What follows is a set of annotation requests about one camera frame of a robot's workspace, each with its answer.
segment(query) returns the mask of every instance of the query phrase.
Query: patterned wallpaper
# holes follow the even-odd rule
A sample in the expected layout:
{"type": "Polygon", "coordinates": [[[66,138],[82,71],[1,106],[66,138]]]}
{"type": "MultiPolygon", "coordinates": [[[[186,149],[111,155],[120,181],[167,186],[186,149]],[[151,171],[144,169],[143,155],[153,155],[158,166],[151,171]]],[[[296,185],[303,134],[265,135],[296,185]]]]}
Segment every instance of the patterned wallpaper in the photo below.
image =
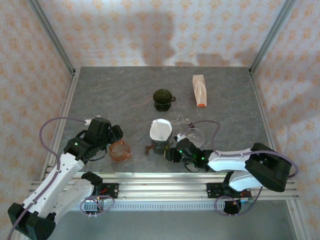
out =
{"type": "Polygon", "coordinates": [[[299,166],[299,191],[320,236],[320,2],[299,0],[255,75],[277,149],[299,166]]]}
{"type": "MultiPolygon", "coordinates": [[[[0,1],[0,239],[7,210],[39,180],[46,151],[38,132],[59,114],[71,76],[26,0],[0,1]]],[[[50,143],[55,125],[44,131],[50,143]]]]}
{"type": "Polygon", "coordinates": [[[75,68],[250,67],[285,0],[39,0],[75,68]]]}

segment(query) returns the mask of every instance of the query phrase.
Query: green glass mug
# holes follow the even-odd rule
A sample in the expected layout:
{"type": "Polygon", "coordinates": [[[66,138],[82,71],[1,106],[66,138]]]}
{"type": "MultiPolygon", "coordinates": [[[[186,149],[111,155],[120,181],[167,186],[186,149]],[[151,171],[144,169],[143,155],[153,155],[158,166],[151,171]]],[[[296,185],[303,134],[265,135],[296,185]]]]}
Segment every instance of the green glass mug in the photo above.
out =
{"type": "Polygon", "coordinates": [[[171,92],[166,89],[159,89],[153,94],[154,107],[159,112],[166,112],[171,107],[171,103],[176,100],[171,92]]]}

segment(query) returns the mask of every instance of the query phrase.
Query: orange cup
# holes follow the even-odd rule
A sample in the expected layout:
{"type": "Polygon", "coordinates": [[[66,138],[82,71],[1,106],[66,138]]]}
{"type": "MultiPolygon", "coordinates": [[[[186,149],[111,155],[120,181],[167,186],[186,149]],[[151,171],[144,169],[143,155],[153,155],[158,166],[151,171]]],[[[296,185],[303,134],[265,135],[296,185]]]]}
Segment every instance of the orange cup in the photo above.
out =
{"type": "Polygon", "coordinates": [[[109,155],[117,162],[132,158],[130,147],[123,140],[116,141],[109,146],[109,155]]]}

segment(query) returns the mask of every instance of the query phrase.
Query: orange floral pattern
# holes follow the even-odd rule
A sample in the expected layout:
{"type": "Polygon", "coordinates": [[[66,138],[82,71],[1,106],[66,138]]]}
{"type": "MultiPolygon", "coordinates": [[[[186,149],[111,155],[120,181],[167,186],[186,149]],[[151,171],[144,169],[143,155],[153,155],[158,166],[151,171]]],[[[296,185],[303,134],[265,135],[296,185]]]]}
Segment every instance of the orange floral pattern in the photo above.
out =
{"type": "Polygon", "coordinates": [[[255,80],[279,151],[299,166],[298,189],[320,236],[320,2],[300,0],[255,80]]]}
{"type": "MultiPolygon", "coordinates": [[[[46,151],[38,132],[59,114],[70,74],[25,0],[0,1],[0,236],[11,222],[7,210],[39,180],[46,151]]],[[[54,124],[44,132],[50,143],[54,124]]]]}
{"type": "Polygon", "coordinates": [[[285,0],[39,2],[75,68],[250,67],[285,0]]]}

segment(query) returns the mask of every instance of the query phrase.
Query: gray marble table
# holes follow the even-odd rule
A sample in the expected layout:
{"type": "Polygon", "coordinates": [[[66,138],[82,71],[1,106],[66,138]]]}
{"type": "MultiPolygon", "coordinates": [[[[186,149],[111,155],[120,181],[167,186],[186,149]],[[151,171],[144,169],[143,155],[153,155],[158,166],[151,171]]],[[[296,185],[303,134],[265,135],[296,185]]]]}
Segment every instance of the gray marble table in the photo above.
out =
{"type": "MultiPolygon", "coordinates": [[[[90,119],[101,115],[119,125],[123,139],[131,147],[132,159],[115,162],[107,154],[89,162],[81,171],[100,173],[181,173],[187,172],[182,163],[168,162],[152,151],[149,129],[155,119],[170,112],[180,112],[193,122],[215,120],[221,124],[215,146],[220,151],[236,151],[252,147],[253,143],[268,144],[249,70],[244,67],[83,67],[69,110],[69,117],[90,119]],[[193,75],[204,75],[207,107],[197,107],[193,91],[193,75]],[[176,97],[168,112],[154,107],[153,93],[167,89],[176,97]]],[[[173,126],[177,133],[186,126],[173,126]]],[[[204,147],[210,149],[215,125],[201,123],[205,134],[204,147]]],[[[83,130],[83,124],[67,121],[59,153],[68,139],[83,130]]]]}

